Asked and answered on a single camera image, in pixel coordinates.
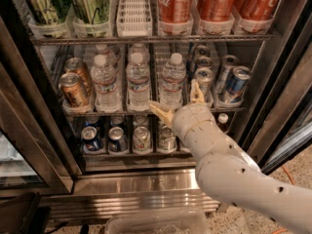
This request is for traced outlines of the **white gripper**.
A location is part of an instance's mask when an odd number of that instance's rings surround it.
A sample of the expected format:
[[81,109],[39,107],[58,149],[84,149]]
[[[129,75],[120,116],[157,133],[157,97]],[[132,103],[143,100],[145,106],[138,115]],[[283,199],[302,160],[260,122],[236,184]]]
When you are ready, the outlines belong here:
[[195,128],[215,128],[216,122],[210,109],[204,104],[205,98],[198,82],[191,81],[190,104],[176,111],[157,101],[150,101],[150,110],[180,138],[185,139],[187,133]]

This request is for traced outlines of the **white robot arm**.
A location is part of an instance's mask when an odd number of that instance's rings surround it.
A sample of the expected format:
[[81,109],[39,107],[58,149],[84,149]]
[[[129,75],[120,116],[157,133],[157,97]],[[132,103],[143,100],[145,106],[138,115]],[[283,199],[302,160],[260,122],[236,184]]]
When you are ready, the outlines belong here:
[[149,107],[191,151],[196,181],[205,194],[265,215],[293,234],[312,234],[312,190],[265,175],[217,126],[197,82],[192,83],[191,102],[183,107],[172,110],[153,100]]

